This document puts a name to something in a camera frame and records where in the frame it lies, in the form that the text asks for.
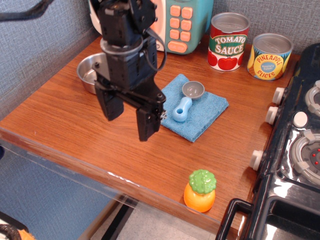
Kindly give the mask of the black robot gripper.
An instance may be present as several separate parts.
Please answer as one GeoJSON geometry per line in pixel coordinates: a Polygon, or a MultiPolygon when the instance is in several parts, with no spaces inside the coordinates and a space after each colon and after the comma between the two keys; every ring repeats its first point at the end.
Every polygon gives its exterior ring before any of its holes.
{"type": "Polygon", "coordinates": [[[166,111],[165,95],[155,85],[157,44],[153,37],[138,39],[128,46],[111,45],[100,41],[105,63],[94,63],[97,74],[95,93],[108,121],[124,112],[124,103],[137,108],[136,118],[139,140],[146,142],[158,132],[166,111]]]}

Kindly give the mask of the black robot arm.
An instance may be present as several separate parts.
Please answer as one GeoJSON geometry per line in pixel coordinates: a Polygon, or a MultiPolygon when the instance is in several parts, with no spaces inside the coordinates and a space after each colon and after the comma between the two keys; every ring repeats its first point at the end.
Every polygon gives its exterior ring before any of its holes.
{"type": "Polygon", "coordinates": [[[112,121],[124,112],[124,103],[136,109],[139,139],[148,140],[166,117],[166,96],[154,78],[160,37],[151,29],[157,6],[150,0],[92,0],[101,27],[100,47],[105,62],[92,65],[97,74],[95,92],[105,117],[112,121]]]}

